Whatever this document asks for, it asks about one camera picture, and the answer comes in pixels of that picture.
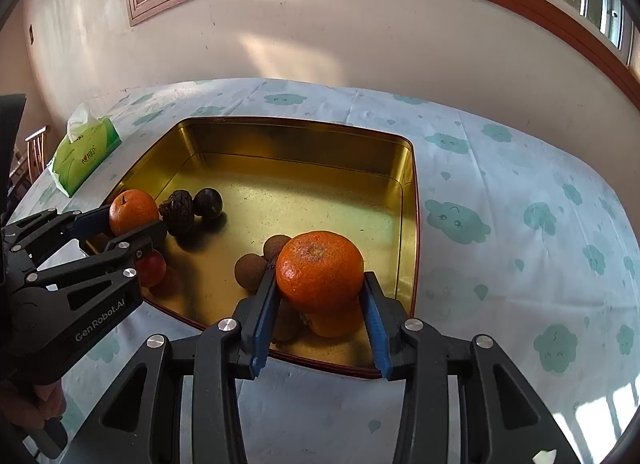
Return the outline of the person's left hand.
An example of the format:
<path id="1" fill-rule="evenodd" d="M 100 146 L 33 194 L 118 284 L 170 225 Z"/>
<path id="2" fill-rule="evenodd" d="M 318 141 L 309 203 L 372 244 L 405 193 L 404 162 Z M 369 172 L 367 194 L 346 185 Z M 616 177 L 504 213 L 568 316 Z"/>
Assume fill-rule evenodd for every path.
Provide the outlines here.
<path id="1" fill-rule="evenodd" d="M 1 413 L 14 425 L 27 429 L 43 429 L 51 418 L 60 418 L 66 411 L 62 383 L 28 388 L 21 392 L 9 382 L 1 384 Z"/>

